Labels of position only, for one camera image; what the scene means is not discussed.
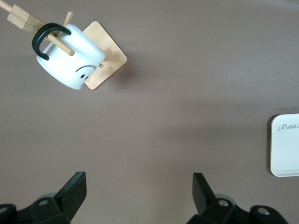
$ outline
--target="wooden block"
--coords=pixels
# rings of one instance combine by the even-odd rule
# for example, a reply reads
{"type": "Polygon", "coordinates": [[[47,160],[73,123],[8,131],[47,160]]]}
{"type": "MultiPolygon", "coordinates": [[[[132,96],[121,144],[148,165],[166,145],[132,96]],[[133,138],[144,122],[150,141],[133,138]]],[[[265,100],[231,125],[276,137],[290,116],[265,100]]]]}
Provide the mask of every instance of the wooden block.
{"type": "Polygon", "coordinates": [[[10,11],[8,21],[16,25],[18,28],[35,34],[46,23],[37,17],[29,14],[22,8],[14,5],[10,11]]]}
{"type": "Polygon", "coordinates": [[[127,62],[127,57],[98,22],[91,23],[83,33],[105,53],[102,65],[85,82],[88,88],[95,90],[127,62]]]}

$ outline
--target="bolt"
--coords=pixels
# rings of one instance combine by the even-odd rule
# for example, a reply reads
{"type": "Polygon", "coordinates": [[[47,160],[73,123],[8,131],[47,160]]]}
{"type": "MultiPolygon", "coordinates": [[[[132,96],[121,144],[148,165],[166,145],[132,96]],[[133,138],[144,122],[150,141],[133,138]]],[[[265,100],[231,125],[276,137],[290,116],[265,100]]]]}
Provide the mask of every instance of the bolt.
{"type": "Polygon", "coordinates": [[[225,200],[220,200],[218,203],[219,203],[219,205],[221,205],[223,207],[228,207],[228,202],[225,200]]]}
{"type": "Polygon", "coordinates": [[[257,211],[258,211],[259,213],[261,213],[262,215],[265,215],[265,216],[268,216],[268,215],[270,214],[269,211],[266,210],[266,209],[263,208],[263,207],[258,208],[257,211]]]}
{"type": "Polygon", "coordinates": [[[3,213],[3,212],[6,212],[6,211],[7,211],[7,208],[4,207],[4,208],[0,209],[0,214],[3,213]]]}

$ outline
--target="cup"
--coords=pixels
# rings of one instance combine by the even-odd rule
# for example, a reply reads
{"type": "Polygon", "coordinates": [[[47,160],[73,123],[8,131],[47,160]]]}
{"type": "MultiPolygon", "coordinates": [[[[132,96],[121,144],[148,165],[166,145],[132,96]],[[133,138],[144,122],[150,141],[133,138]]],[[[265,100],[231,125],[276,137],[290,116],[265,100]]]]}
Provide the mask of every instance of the cup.
{"type": "Polygon", "coordinates": [[[32,48],[37,53],[37,61],[50,75],[75,90],[82,88],[85,80],[105,59],[104,52],[73,24],[66,27],[56,23],[44,25],[34,36],[32,48]],[[74,50],[73,56],[53,43],[40,51],[41,42],[52,31],[60,31],[57,39],[74,50]]]}

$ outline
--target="wooden base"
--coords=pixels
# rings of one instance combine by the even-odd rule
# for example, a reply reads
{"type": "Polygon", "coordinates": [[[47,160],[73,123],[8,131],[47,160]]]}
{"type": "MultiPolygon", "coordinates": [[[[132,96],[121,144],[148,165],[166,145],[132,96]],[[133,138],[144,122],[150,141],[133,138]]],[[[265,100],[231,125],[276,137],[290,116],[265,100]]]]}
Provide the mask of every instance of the wooden base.
{"type": "Polygon", "coordinates": [[[95,90],[127,62],[127,57],[98,22],[91,23],[83,33],[105,53],[101,66],[85,81],[88,88],[95,90]]]}

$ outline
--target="cartoon face on mug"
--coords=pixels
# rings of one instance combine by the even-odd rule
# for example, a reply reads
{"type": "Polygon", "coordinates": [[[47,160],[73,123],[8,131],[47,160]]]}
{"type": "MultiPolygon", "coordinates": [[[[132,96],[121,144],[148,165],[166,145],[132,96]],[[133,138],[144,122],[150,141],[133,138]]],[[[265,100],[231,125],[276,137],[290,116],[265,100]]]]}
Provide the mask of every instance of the cartoon face on mug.
{"type": "Polygon", "coordinates": [[[80,68],[78,68],[76,72],[76,76],[80,79],[86,80],[89,78],[89,76],[96,70],[97,67],[94,65],[84,65],[80,68]]]}

